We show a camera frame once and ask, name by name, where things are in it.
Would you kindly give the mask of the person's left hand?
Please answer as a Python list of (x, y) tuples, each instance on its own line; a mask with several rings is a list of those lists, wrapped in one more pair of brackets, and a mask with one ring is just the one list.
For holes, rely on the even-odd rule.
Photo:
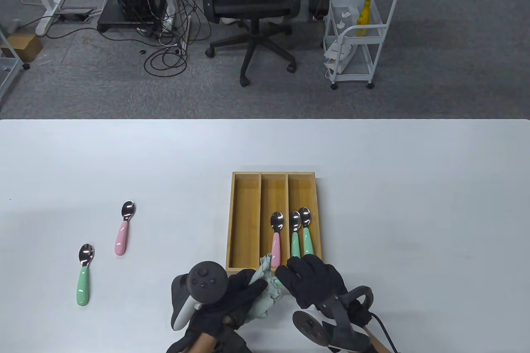
[(254, 270), (245, 269), (228, 277), (225, 294), (215, 303), (202, 305), (191, 318), (185, 335), (207, 334), (219, 338), (225, 328), (240, 328), (254, 301), (266, 290), (267, 281), (250, 283)]

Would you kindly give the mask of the person's right hand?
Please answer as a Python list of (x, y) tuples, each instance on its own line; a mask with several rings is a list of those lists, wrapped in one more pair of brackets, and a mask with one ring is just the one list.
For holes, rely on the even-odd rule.
[(286, 265), (276, 268), (276, 277), (302, 309), (318, 307), (328, 298), (348, 292), (336, 268), (312, 254), (289, 258)]

